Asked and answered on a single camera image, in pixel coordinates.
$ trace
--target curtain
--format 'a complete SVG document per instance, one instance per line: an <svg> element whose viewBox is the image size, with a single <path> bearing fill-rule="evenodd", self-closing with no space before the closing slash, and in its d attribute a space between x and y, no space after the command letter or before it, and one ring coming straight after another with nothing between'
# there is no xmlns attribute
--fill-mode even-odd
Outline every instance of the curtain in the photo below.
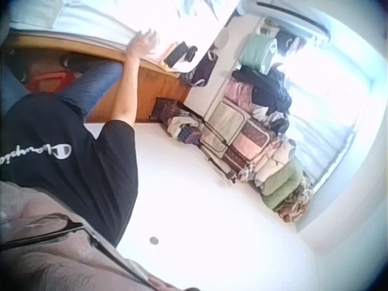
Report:
<svg viewBox="0 0 388 291"><path fill-rule="evenodd" d="M330 47L309 44L284 60L285 86L293 102L286 135L296 141L296 158L315 186L353 141L369 91L369 80L352 65Z"/></svg>

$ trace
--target jeans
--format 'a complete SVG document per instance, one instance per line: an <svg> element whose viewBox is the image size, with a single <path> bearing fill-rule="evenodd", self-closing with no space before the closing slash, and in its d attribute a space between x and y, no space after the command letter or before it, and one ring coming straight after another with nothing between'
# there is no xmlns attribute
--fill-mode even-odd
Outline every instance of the jeans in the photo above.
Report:
<svg viewBox="0 0 388 291"><path fill-rule="evenodd" d="M77 106L83 117L89 116L97 102L122 77L122 64L113 61L89 62L88 70L68 87L56 94L65 102ZM1 115L30 92L13 76L11 70L1 66Z"/></svg>

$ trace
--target red object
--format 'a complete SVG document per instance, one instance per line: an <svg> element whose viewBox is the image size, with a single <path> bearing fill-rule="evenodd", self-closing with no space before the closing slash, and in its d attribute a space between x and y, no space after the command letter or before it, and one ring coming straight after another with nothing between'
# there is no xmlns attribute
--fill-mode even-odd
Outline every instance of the red object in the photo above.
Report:
<svg viewBox="0 0 388 291"><path fill-rule="evenodd" d="M62 90L64 87L70 85L76 78L74 75L74 72L70 70L63 70L63 71L57 71L57 72L51 72L51 73L45 73L34 76L26 85L26 88L32 92L37 93L39 92L39 83L41 81L47 81L51 79L60 79L61 83L49 90L50 92L57 92L59 90Z"/></svg>

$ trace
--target floor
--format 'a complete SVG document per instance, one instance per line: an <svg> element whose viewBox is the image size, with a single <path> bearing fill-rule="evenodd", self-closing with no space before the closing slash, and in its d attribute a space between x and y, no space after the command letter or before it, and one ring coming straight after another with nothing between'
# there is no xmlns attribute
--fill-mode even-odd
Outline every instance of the floor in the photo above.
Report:
<svg viewBox="0 0 388 291"><path fill-rule="evenodd" d="M88 128L97 135L101 125ZM159 124L135 130L139 196L118 246L124 257L181 288L318 290L315 255L255 191L230 184Z"/></svg>

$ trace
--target backpack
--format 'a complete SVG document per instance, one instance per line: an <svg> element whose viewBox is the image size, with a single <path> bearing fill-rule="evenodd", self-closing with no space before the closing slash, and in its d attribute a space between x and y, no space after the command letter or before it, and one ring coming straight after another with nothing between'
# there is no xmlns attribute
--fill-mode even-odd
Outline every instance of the backpack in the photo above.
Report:
<svg viewBox="0 0 388 291"><path fill-rule="evenodd" d="M208 51L198 65L188 73L182 73L180 78L192 87L205 87L216 65L218 56Z"/></svg>

